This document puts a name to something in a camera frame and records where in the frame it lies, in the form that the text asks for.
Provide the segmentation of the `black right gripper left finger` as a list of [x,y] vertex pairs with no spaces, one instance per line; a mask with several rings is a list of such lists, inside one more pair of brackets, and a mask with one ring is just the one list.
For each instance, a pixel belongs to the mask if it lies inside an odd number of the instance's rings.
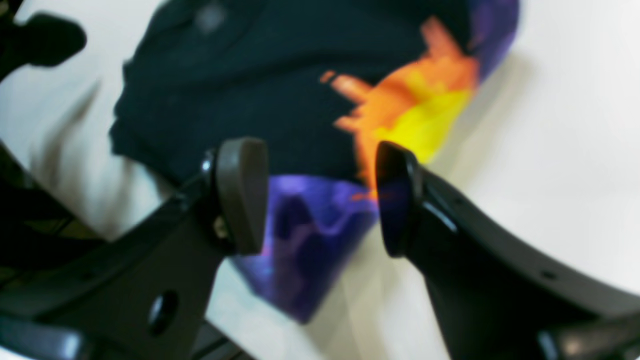
[[114,243],[1,294],[1,348],[31,360],[186,360],[227,256],[263,248],[265,141],[205,153],[199,174]]

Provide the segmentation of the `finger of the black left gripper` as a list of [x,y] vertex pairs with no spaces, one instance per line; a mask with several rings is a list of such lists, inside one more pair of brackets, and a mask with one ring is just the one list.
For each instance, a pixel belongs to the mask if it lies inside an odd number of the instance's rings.
[[78,23],[36,13],[25,23],[1,18],[0,79],[25,65],[55,68],[82,51],[87,35]]

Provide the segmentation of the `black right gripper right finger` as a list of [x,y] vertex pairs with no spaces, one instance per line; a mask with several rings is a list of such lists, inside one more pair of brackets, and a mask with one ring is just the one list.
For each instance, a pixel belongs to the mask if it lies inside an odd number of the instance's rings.
[[451,360],[637,360],[639,296],[501,227],[390,141],[378,144],[382,240],[422,274]]

